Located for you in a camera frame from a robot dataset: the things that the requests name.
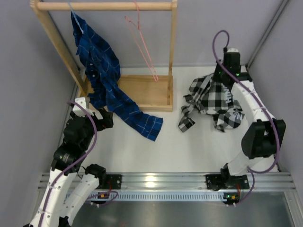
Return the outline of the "pink wire hanger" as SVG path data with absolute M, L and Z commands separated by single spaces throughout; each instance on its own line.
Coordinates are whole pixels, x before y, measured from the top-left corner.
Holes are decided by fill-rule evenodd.
M 126 24 L 128 25 L 128 28 L 133 36 L 133 39 L 154 79 L 154 81 L 157 83 L 159 82 L 159 76 L 158 76 L 158 73 L 153 65 L 153 62 L 152 62 L 152 58 L 151 58 L 151 55 L 149 53 L 149 50 L 148 50 L 148 47 L 146 45 L 146 42 L 144 40 L 144 36 L 142 34 L 142 30 L 141 30 L 141 23 L 140 23 L 140 8 L 139 8 L 139 5 L 138 3 L 133 0 L 133 3 L 135 4 L 135 10 L 137 11 L 137 22 L 133 22 L 128 16 L 125 16 L 125 22 Z M 133 27 L 136 29 L 136 31 L 138 32 L 139 34 L 139 37 L 141 39 L 141 42 L 138 41 L 137 39 L 137 36 L 135 35 L 135 32 L 133 30 Z

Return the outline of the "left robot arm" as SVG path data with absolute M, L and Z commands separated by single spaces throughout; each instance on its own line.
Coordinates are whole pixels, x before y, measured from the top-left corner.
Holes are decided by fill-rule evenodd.
M 106 169 L 91 164 L 78 186 L 68 193 L 71 183 L 78 175 L 87 154 L 92 151 L 97 132 L 112 128 L 113 114 L 104 108 L 95 112 L 76 115 L 70 113 L 63 131 L 63 142 L 55 151 L 51 164 L 50 176 L 41 204 L 29 227 L 70 227 L 74 219 L 94 189 L 101 189 L 107 184 Z

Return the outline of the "black white checkered shirt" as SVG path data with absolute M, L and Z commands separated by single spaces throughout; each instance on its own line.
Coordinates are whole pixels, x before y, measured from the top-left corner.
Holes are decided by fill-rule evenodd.
M 189 93 L 184 95 L 187 104 L 181 107 L 182 117 L 178 123 L 182 132 L 195 125 L 191 118 L 194 111 L 211 116 L 214 128 L 221 132 L 241 125 L 245 114 L 240 103 L 225 85 L 215 82 L 213 77 L 213 74 L 209 74 L 194 79 Z

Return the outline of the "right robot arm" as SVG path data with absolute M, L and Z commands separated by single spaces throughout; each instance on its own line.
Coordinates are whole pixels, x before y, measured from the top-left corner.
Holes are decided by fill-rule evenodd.
M 241 71 L 240 53 L 224 48 L 223 59 L 216 65 L 215 81 L 221 82 L 237 101 L 248 122 L 238 155 L 221 169 L 223 188 L 249 189 L 246 172 L 263 160 L 270 160 L 281 146 L 286 123 L 277 120 L 260 100 L 248 72 Z

